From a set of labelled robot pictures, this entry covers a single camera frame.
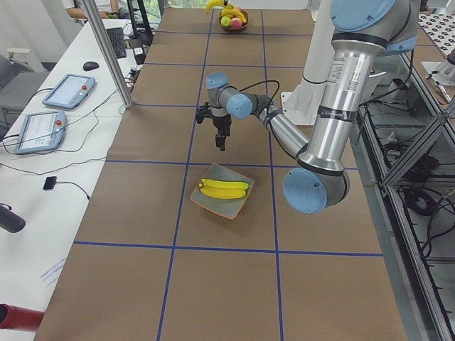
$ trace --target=yellow banana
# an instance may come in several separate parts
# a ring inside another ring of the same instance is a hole
[[[232,4],[229,4],[229,2],[224,1],[224,0],[210,0],[207,5],[205,6],[205,12],[208,13],[210,10],[215,7],[215,6],[221,6],[224,7],[225,9],[233,9],[234,6]]]
[[[237,9],[223,9],[221,11],[221,16],[234,16],[236,18],[239,18],[242,23],[247,23],[247,19],[243,15],[241,11],[238,11]]]
[[[216,188],[203,186],[199,188],[200,192],[208,197],[215,199],[240,199],[246,196],[247,192],[239,188]]]
[[[247,190],[249,185],[243,181],[221,181],[213,179],[202,179],[204,186],[216,187],[216,188],[238,188],[241,190]]]

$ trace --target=black keyboard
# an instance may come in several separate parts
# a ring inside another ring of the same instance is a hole
[[[127,56],[127,47],[124,42],[123,28],[114,27],[106,29],[107,36],[111,41],[114,48],[115,56],[118,58],[125,58]]]

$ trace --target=computer mouse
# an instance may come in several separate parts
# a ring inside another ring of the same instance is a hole
[[[90,70],[93,70],[93,69],[97,69],[100,67],[100,64],[98,64],[97,62],[85,62],[84,65],[82,66],[82,68],[84,69],[84,71],[90,71]]]

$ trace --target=black cup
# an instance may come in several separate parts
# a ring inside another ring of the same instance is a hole
[[[8,232],[16,233],[26,226],[26,221],[11,211],[11,207],[0,204],[0,227]]]

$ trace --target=white desk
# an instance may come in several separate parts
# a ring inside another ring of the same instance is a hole
[[[120,20],[105,21],[107,28],[123,27],[126,23],[127,21]],[[100,67],[89,72],[83,71],[82,65],[88,60],[98,62]],[[125,76],[131,67],[136,66],[130,50],[127,51],[127,58],[118,61]],[[41,88],[54,87],[67,73],[90,75],[97,81],[90,96],[76,110],[66,112],[68,123],[88,114],[116,89],[89,24],[66,50]],[[9,135],[19,132],[24,114],[49,110],[41,104],[46,93],[37,94],[31,100],[24,113],[11,127]],[[122,111],[120,96],[114,94],[106,104],[97,109],[99,124],[78,152],[16,156],[1,148],[0,163],[44,173],[71,163],[103,158],[122,119]],[[96,122],[91,113],[70,125],[59,149],[78,149]],[[7,139],[6,144],[8,142],[11,144],[16,140]],[[0,202],[12,206],[14,212],[26,221],[24,229],[16,234],[0,229],[0,303],[46,310],[56,281],[46,286],[41,280],[41,274],[67,256],[88,200],[74,185],[57,184],[53,190],[44,191],[44,181],[47,176],[55,175],[57,181],[77,183],[91,194],[103,164],[104,161],[93,161],[48,175],[29,175],[0,166]],[[2,341],[25,341],[32,340],[33,337],[33,332],[0,330]]]

